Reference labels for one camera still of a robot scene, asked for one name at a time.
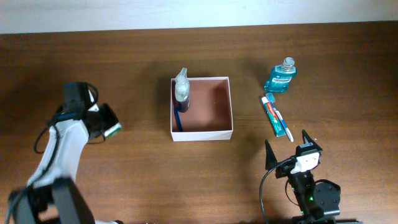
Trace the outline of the blue white toothbrush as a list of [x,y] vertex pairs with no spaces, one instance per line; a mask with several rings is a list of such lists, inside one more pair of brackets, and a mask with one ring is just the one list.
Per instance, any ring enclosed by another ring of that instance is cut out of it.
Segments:
[[268,101],[271,103],[272,109],[274,110],[275,114],[277,115],[279,121],[281,122],[283,128],[285,129],[285,133],[289,139],[290,142],[294,141],[293,135],[290,131],[290,129],[287,127],[280,111],[274,106],[275,103],[275,97],[272,93],[266,93],[266,98],[268,99]]

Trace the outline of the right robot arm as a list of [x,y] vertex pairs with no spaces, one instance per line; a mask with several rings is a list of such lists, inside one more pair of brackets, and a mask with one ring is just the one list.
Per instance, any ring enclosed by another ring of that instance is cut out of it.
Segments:
[[263,186],[267,177],[275,172],[275,177],[287,178],[295,195],[300,216],[292,217],[292,223],[298,224],[349,224],[359,220],[337,220],[340,214],[341,187],[327,179],[315,180],[311,173],[320,165],[323,149],[302,130],[303,144],[296,147],[295,154],[283,161],[278,161],[268,140],[265,140],[266,173],[259,185],[259,200],[264,221],[269,223],[263,196]]

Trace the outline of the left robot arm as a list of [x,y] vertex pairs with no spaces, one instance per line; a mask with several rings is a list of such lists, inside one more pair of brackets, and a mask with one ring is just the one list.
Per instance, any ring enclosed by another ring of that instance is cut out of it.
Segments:
[[5,222],[43,223],[40,213],[53,207],[58,215],[47,223],[97,223],[75,181],[87,144],[115,135],[122,126],[106,103],[99,105],[98,89],[87,82],[63,86],[64,102],[47,122],[49,141],[27,185],[10,193]]

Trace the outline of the green soap box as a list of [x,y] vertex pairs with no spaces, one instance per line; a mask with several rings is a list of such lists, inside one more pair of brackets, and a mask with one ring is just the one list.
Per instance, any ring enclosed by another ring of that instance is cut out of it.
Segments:
[[115,135],[117,132],[119,132],[122,129],[122,126],[120,123],[115,124],[114,126],[110,127],[107,129],[103,134],[105,138],[110,138],[111,136]]

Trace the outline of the blue mouthwash bottle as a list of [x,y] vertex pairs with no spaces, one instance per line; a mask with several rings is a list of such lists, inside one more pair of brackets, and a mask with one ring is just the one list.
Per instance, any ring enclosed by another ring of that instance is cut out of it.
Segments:
[[264,90],[271,93],[284,93],[289,89],[289,84],[296,75],[295,60],[292,57],[286,57],[280,65],[273,67]]

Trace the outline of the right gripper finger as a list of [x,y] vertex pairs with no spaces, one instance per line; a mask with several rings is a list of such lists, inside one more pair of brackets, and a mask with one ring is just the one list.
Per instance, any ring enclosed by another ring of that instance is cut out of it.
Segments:
[[317,146],[317,143],[309,136],[306,130],[302,130],[302,139],[304,146]]
[[266,170],[271,170],[277,166],[278,161],[268,140],[265,140],[265,147],[266,147],[265,168]]

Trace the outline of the clear spray bottle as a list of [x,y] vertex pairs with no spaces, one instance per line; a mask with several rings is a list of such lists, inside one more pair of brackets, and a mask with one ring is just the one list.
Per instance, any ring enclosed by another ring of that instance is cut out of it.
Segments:
[[185,67],[175,77],[174,97],[176,109],[181,113],[187,112],[190,106],[190,84]]

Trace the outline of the blue disposable razor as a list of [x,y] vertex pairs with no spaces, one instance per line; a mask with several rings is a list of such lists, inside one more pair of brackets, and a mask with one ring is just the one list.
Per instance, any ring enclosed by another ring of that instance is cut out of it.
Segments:
[[177,124],[178,131],[183,132],[183,127],[182,127],[182,123],[180,120],[179,111],[178,111],[178,108],[176,108],[176,107],[174,108],[174,115],[175,115],[175,121]]

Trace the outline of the green toothpaste tube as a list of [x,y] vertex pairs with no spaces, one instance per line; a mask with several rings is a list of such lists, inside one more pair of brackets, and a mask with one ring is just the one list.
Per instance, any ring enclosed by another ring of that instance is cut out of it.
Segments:
[[265,108],[268,118],[270,120],[271,126],[273,127],[273,130],[275,132],[275,135],[277,137],[286,135],[285,129],[283,128],[282,123],[279,121],[275,111],[273,110],[273,107],[271,106],[270,101],[265,96],[263,96],[261,98],[261,101],[262,101],[262,104],[264,105],[264,108]]

